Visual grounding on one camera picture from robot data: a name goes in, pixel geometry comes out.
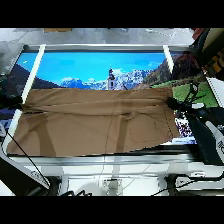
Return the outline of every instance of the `brown cloth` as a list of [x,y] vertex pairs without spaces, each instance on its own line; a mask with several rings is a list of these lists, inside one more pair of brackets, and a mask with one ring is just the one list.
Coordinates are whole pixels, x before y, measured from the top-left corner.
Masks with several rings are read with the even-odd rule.
[[[177,137],[171,88],[31,90],[14,138],[30,156],[129,152]],[[23,155],[11,141],[7,153]]]

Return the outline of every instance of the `floor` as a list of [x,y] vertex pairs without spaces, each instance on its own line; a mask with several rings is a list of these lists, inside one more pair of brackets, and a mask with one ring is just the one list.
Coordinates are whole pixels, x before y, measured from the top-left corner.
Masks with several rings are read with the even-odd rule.
[[188,28],[72,28],[44,33],[44,28],[0,28],[0,41],[24,44],[155,44],[189,45]]

